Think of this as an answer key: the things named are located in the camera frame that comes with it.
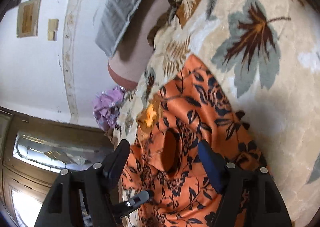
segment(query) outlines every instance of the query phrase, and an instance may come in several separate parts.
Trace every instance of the gray pillow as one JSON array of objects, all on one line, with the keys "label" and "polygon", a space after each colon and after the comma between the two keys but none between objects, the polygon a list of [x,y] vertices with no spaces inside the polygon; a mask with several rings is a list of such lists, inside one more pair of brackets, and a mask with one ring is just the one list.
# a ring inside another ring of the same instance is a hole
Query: gray pillow
[{"label": "gray pillow", "polygon": [[106,0],[96,44],[112,57],[141,0]]}]

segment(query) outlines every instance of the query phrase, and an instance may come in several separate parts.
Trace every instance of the orange fabric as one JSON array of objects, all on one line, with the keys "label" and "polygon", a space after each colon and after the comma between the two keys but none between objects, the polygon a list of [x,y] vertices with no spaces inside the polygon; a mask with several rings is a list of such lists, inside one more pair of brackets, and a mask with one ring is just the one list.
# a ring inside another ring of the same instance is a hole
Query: orange fabric
[{"label": "orange fabric", "polygon": [[[150,105],[157,120],[148,127],[150,107],[138,116],[136,143],[122,174],[124,190],[154,192],[153,200],[138,210],[140,226],[212,226],[221,195],[199,160],[199,140],[247,170],[266,166],[263,155],[215,77],[194,55]],[[247,201],[244,188],[235,226],[243,225]]]}]

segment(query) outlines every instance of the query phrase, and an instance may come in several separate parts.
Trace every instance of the purple fabric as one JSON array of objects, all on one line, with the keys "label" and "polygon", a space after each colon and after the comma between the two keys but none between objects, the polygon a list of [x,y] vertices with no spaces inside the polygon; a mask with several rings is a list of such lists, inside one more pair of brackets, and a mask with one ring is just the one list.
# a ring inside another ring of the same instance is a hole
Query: purple fabric
[{"label": "purple fabric", "polygon": [[99,127],[107,131],[116,126],[119,117],[119,106],[123,102],[124,91],[117,86],[112,90],[102,92],[93,100],[93,115]]}]

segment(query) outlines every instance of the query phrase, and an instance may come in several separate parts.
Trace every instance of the screw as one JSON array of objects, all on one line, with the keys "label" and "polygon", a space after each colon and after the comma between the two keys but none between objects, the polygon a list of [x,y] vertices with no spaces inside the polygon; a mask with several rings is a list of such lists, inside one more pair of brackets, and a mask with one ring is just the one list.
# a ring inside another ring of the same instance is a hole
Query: screw
[{"label": "screw", "polygon": [[263,174],[266,174],[266,173],[268,173],[268,169],[265,167],[262,167],[262,168],[260,168],[260,172]]},{"label": "screw", "polygon": [[228,162],[228,163],[227,163],[227,168],[229,168],[229,169],[234,169],[235,167],[236,167],[236,165],[233,164],[232,162]]},{"label": "screw", "polygon": [[100,162],[93,164],[93,168],[94,168],[95,170],[101,168],[101,166],[102,166],[102,164],[101,164]]},{"label": "screw", "polygon": [[65,174],[68,174],[68,172],[69,172],[69,170],[64,169],[64,170],[61,170],[61,171],[60,171],[60,174],[65,175]]}]

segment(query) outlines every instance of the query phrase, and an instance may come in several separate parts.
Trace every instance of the framed picture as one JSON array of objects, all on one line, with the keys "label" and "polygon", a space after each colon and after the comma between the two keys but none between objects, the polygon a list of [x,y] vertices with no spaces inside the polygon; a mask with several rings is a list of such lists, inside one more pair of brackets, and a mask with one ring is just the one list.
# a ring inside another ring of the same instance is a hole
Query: framed picture
[{"label": "framed picture", "polygon": [[38,19],[41,0],[30,0],[19,4],[17,37],[38,35]]}]

